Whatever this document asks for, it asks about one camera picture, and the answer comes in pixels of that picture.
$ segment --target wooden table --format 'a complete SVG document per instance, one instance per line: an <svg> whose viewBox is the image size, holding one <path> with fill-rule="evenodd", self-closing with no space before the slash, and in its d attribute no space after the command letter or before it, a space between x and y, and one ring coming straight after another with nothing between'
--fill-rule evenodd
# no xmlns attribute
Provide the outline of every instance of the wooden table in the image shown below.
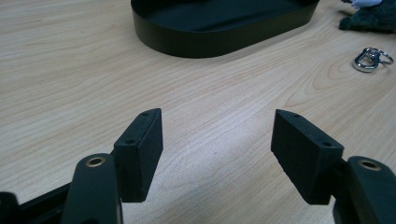
<svg viewBox="0 0 396 224"><path fill-rule="evenodd" d="M354 9L320 1L306 26L210 59L168 56L134 32L128 1L2 0L0 190L27 202L112 150L142 111L163 110L164 150L125 223L333 223L309 206L270 151L277 108L301 114L396 170L396 65L351 66L362 49L396 56L391 34L341 31Z"/></svg>

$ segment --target black plastic part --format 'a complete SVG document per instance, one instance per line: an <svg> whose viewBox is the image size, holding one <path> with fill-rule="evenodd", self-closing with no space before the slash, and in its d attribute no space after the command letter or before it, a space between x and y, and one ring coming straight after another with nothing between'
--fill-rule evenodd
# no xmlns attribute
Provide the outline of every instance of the black plastic part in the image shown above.
<svg viewBox="0 0 396 224"><path fill-rule="evenodd" d="M307 24L318 0L131 0L138 37L185 58L227 54Z"/></svg>
<svg viewBox="0 0 396 224"><path fill-rule="evenodd" d="M302 116L277 110L271 150L307 203L329 203L343 146Z"/></svg>
<svg viewBox="0 0 396 224"><path fill-rule="evenodd" d="M0 192L0 223L60 223L68 189L69 184L21 205L14 194Z"/></svg>
<svg viewBox="0 0 396 224"><path fill-rule="evenodd" d="M25 222L29 223L60 223L64 202L70 184L63 185L32 201L21 205L21 213Z"/></svg>
<svg viewBox="0 0 396 224"><path fill-rule="evenodd" d="M359 217L355 206L350 198L347 190L347 182L349 181L347 173L347 162L341 162L332 169L332 185L328 188L332 189L332 196L335 198L332 216L335 224L359 224Z"/></svg>
<svg viewBox="0 0 396 224"><path fill-rule="evenodd" d="M388 166L365 157L351 157L346 178L360 223L396 223L396 177Z"/></svg>
<svg viewBox="0 0 396 224"><path fill-rule="evenodd" d="M77 164L61 223L122 223L116 165L111 155L94 154Z"/></svg>
<svg viewBox="0 0 396 224"><path fill-rule="evenodd" d="M21 223L20 206L13 193L0 192L0 223Z"/></svg>
<svg viewBox="0 0 396 224"><path fill-rule="evenodd" d="M137 116L114 144L114 156L124 203L146 200L158 161L163 152L161 109Z"/></svg>

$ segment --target carabiner clip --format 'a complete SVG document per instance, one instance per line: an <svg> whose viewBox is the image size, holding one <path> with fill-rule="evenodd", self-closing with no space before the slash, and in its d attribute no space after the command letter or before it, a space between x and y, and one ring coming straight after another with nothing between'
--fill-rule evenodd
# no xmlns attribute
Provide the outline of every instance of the carabiner clip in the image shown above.
<svg viewBox="0 0 396 224"><path fill-rule="evenodd" d="M389 59L389 61L383 61L380 59L380 56L383 55ZM362 60L368 60L371 64L363 64ZM353 62L353 67L357 70L364 72L364 73L371 73L378 67L378 65L382 64L393 64L394 61L392 57L390 57L386 52L382 51L381 49L364 49L363 52L355 59Z"/></svg>

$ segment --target keychain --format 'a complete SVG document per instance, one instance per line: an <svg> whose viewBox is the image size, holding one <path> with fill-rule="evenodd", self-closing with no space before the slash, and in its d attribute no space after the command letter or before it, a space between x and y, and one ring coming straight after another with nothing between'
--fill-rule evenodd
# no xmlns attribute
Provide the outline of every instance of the keychain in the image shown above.
<svg viewBox="0 0 396 224"><path fill-rule="evenodd" d="M385 56L389 60L381 60L380 57ZM364 64L362 61L369 61L371 64ZM378 65L382 63L384 65L391 65L394 63L392 57L390 57L386 52L381 49L364 49L363 52L355 59L352 63L353 67L364 73L374 72Z"/></svg>

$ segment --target black tray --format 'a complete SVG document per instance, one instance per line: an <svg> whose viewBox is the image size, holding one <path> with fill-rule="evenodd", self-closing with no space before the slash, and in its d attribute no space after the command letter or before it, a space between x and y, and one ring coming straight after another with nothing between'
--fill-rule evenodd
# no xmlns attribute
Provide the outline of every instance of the black tray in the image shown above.
<svg viewBox="0 0 396 224"><path fill-rule="evenodd" d="M208 58L308 23L318 0L132 0L138 37L160 52Z"/></svg>

